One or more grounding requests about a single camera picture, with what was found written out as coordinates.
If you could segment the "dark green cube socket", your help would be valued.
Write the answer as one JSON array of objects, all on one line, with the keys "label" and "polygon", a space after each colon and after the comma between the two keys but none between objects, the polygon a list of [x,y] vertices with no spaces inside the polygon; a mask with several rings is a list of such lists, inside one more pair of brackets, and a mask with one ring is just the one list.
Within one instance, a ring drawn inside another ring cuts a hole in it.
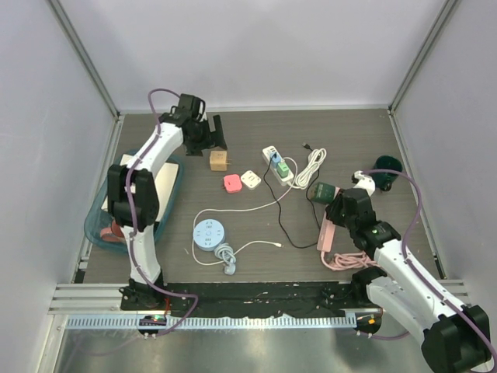
[{"label": "dark green cube socket", "polygon": [[327,205],[334,201],[338,192],[339,188],[336,186],[328,183],[317,182],[308,192],[308,198],[311,202]]}]

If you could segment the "blue plug adapter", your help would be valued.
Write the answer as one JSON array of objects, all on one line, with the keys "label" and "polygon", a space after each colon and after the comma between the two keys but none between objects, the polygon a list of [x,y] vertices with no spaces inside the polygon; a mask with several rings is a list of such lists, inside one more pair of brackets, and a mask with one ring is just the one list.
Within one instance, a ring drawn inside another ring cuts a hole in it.
[{"label": "blue plug adapter", "polygon": [[270,165],[273,168],[276,168],[277,165],[281,162],[281,157],[278,152],[274,152],[270,157]]}]

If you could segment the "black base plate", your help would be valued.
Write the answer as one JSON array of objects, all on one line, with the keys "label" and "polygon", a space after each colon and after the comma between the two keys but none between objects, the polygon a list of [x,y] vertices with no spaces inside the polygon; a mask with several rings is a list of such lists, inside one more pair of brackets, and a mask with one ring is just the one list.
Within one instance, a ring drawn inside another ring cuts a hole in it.
[{"label": "black base plate", "polygon": [[347,309],[376,309],[378,305],[359,293],[349,282],[224,282],[169,283],[169,292],[179,295],[140,294],[130,285],[121,287],[121,308],[126,311],[168,309],[175,317],[191,309],[197,295],[192,317],[233,319],[265,319],[290,315],[295,318],[342,316]]}]

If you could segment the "pink power strip with cable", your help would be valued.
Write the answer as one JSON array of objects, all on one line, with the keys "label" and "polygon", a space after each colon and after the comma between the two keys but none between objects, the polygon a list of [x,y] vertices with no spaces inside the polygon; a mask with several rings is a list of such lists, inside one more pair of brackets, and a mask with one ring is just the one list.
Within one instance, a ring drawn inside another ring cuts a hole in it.
[{"label": "pink power strip with cable", "polygon": [[326,256],[332,250],[334,236],[335,226],[323,215],[317,250],[320,252],[321,262],[325,267],[333,271],[344,271],[377,266],[377,263],[370,259],[366,253],[336,253],[332,260],[328,262]]}]

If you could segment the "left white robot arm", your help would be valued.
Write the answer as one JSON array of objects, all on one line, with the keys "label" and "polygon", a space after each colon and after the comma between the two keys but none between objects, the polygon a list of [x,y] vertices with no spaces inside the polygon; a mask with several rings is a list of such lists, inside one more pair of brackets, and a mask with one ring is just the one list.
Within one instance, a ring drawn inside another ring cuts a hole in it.
[{"label": "left white robot arm", "polygon": [[159,210],[155,178],[177,148],[184,147],[186,154],[193,156],[212,148],[228,148],[221,117],[213,116],[214,125],[210,126],[204,100],[182,93],[169,112],[159,115],[152,102],[156,92],[171,91],[153,89],[148,93],[156,120],[152,134],[127,164],[113,165],[107,173],[107,208],[127,243],[130,283],[142,287],[138,300],[150,310],[159,309],[165,300],[154,238]]}]

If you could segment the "green plug adapter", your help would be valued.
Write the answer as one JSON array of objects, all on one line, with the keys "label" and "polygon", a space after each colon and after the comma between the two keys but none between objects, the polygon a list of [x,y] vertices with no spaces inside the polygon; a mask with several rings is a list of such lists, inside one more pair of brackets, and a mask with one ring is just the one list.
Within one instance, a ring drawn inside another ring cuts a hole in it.
[{"label": "green plug adapter", "polygon": [[276,167],[276,172],[282,179],[284,179],[288,177],[290,169],[285,162],[280,162]]}]

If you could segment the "round blue power socket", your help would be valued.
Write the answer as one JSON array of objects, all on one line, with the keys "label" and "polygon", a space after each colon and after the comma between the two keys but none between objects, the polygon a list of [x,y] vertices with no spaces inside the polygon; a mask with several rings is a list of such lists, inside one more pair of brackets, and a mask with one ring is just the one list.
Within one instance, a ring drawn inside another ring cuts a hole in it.
[{"label": "round blue power socket", "polygon": [[231,276],[236,271],[233,248],[225,241],[224,226],[215,219],[200,221],[193,229],[194,245],[204,252],[213,253],[224,265],[224,273]]}]

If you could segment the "white square plug adapter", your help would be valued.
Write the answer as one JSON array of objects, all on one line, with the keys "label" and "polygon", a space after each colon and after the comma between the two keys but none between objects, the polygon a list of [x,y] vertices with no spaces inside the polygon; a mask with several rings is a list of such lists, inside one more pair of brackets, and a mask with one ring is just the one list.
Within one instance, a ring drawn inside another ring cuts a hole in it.
[{"label": "white square plug adapter", "polygon": [[261,178],[252,170],[247,170],[240,176],[241,182],[249,189],[254,190],[262,182]]}]

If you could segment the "dark green mug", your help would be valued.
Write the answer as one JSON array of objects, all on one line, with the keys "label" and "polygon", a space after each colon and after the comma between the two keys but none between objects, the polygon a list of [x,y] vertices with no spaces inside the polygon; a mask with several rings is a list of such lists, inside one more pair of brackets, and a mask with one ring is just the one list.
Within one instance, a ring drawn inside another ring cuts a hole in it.
[{"label": "dark green mug", "polygon": [[391,190],[394,181],[398,177],[398,173],[403,171],[402,163],[393,156],[382,155],[374,163],[373,169],[389,169],[394,173],[378,172],[372,174],[376,188],[381,191],[388,192]]}]

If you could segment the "white power strip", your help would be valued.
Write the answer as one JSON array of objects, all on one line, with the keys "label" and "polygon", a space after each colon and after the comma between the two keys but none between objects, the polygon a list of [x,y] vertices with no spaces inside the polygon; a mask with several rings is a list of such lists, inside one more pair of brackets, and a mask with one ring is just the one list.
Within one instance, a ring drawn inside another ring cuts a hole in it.
[{"label": "white power strip", "polygon": [[294,173],[290,170],[286,160],[274,146],[268,146],[262,150],[262,157],[269,166],[277,181],[282,186],[291,185],[294,179]]}]

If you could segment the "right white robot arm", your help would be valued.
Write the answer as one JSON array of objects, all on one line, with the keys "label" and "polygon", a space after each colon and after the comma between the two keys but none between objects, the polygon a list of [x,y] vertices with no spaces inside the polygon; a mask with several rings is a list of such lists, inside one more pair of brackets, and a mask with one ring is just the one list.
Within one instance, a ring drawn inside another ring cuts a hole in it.
[{"label": "right white robot arm", "polygon": [[346,228],[355,247],[377,264],[353,277],[353,302],[390,313],[418,342],[432,371],[469,372],[496,360],[486,312],[452,295],[421,265],[403,236],[377,219],[364,189],[340,190],[326,218]]}]

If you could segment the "pink square plug adapter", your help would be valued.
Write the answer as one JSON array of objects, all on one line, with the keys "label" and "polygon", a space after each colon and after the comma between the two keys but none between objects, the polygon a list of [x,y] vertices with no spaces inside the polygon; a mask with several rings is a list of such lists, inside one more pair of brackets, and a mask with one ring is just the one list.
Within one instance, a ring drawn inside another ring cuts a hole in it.
[{"label": "pink square plug adapter", "polygon": [[238,193],[242,190],[242,181],[238,174],[229,174],[223,177],[222,186],[227,193]]}]

